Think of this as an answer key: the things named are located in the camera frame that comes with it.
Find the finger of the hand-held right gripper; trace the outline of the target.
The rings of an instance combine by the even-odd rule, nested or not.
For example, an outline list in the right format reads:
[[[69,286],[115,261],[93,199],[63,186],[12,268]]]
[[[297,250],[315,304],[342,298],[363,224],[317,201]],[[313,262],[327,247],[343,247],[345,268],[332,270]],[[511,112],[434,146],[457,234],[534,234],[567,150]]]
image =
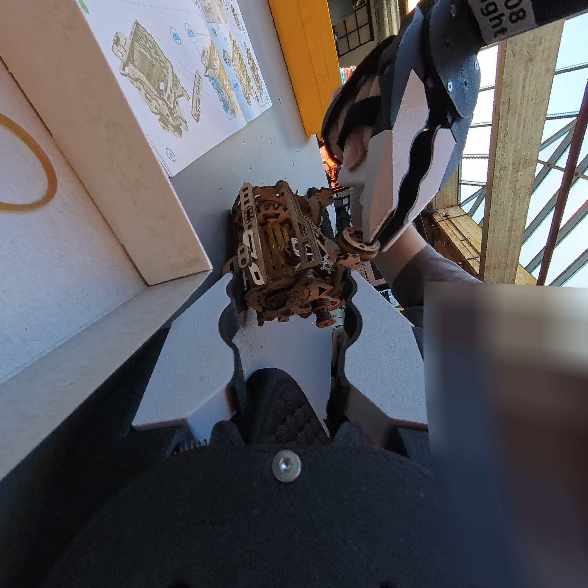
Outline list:
[[[394,214],[380,232],[380,250],[387,251],[437,194],[456,141],[452,131],[436,128],[421,133],[410,151],[409,171],[401,182]]]
[[[371,138],[364,160],[362,229],[367,243],[375,240],[383,243],[379,234],[399,208],[401,184],[410,166],[410,151],[428,116],[424,84],[416,72],[410,70],[392,129]]]

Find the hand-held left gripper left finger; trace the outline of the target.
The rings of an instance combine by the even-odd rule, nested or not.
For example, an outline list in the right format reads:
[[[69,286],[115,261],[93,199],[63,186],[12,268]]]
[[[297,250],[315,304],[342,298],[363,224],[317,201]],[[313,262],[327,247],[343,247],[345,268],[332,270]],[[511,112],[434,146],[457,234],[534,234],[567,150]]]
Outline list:
[[[135,429],[187,425],[209,440],[217,422],[242,412],[246,387],[239,349],[241,276],[222,277],[173,321],[133,421]]]

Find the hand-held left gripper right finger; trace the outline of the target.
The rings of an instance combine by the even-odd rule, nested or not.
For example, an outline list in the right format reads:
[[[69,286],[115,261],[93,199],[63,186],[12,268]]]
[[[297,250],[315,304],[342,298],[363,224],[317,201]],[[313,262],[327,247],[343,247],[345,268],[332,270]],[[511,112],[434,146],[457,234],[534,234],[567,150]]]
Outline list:
[[[424,366],[412,324],[356,271],[349,271],[338,377],[343,414],[371,443],[386,443],[394,425],[426,428]]]

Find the round wooden wheel part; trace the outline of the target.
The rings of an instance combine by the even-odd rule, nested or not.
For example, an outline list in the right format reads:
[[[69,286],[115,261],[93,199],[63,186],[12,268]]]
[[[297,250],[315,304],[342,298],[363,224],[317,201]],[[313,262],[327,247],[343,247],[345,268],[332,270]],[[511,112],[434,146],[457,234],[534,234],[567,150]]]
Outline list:
[[[356,254],[363,262],[376,257],[380,250],[380,242],[375,240],[373,244],[364,243],[363,231],[358,227],[345,227],[337,238],[339,248],[349,254]]]

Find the wooden submarine model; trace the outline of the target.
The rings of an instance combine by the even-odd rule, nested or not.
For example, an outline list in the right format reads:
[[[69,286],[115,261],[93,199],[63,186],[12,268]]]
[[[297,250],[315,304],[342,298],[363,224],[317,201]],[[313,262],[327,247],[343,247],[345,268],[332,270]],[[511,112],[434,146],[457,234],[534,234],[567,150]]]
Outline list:
[[[357,269],[356,254],[342,251],[320,228],[333,202],[329,188],[294,193],[284,180],[274,186],[243,183],[232,207],[236,254],[223,273],[242,274],[243,304],[259,326],[292,316],[315,315],[319,328],[335,324],[331,312],[346,303],[345,273]]]

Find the person's right forearm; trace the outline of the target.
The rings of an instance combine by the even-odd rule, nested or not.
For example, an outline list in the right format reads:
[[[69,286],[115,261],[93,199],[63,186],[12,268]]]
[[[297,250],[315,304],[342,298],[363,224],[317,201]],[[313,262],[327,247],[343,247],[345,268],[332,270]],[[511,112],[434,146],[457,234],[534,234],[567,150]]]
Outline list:
[[[374,262],[415,327],[423,326],[426,282],[478,282],[429,246],[412,224],[386,252],[379,252]]]

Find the person's right hand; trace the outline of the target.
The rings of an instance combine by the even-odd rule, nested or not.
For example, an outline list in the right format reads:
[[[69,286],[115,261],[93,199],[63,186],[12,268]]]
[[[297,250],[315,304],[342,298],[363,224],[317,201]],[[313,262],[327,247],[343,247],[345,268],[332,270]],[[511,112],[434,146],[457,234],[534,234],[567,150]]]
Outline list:
[[[369,141],[371,139],[371,126],[360,126],[353,130],[348,136],[345,147],[340,149],[337,140],[344,124],[349,108],[358,101],[370,96],[379,96],[379,82],[377,75],[364,78],[362,87],[354,93],[343,105],[342,109],[334,120],[328,135],[330,146],[336,158],[342,162],[343,168],[352,171],[361,164],[367,154]]]

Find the black honeycomb seat cushion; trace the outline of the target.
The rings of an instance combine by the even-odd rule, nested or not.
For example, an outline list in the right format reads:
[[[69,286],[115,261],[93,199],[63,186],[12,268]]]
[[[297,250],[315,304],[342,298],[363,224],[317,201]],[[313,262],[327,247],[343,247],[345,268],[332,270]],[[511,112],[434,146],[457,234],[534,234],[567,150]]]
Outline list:
[[[285,371],[265,368],[246,382],[251,394],[253,445],[326,446],[330,439],[305,393]]]

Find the yellow plastic bin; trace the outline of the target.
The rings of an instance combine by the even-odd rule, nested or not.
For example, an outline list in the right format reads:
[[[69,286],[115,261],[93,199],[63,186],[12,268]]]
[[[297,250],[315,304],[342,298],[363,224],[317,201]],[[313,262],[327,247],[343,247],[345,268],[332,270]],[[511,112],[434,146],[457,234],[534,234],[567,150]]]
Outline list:
[[[319,138],[341,84],[327,1],[269,1],[306,135]]]

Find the white cardboard tray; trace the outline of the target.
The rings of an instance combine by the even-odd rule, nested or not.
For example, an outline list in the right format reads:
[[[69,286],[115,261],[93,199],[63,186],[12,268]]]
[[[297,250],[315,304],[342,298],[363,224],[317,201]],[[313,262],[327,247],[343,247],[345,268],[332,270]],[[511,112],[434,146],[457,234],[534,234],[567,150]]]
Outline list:
[[[1,114],[53,165],[55,197],[1,210],[1,478],[212,268],[77,1],[1,1]],[[1,125],[1,202],[47,190]]]

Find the tan rubber band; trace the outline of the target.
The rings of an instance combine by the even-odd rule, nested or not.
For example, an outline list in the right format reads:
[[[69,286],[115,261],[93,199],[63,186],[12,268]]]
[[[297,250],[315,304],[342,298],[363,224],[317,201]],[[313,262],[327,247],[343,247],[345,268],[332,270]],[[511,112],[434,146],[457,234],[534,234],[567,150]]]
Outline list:
[[[26,144],[30,151],[39,160],[47,177],[47,190],[45,195],[39,200],[31,203],[7,203],[1,202],[1,210],[9,212],[25,212],[34,209],[38,209],[49,203],[56,195],[58,181],[55,173],[55,169],[51,164],[47,154],[43,151],[40,145],[35,139],[27,133],[27,131],[21,127],[18,123],[11,120],[9,117],[1,114],[1,125],[9,129],[15,136]]]

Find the open instruction booklet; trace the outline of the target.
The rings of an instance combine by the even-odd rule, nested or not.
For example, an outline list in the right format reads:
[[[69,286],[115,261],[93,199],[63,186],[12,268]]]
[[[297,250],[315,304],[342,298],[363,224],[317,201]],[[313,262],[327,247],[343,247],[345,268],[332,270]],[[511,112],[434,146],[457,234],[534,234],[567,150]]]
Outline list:
[[[271,101],[238,1],[79,1],[169,177]]]

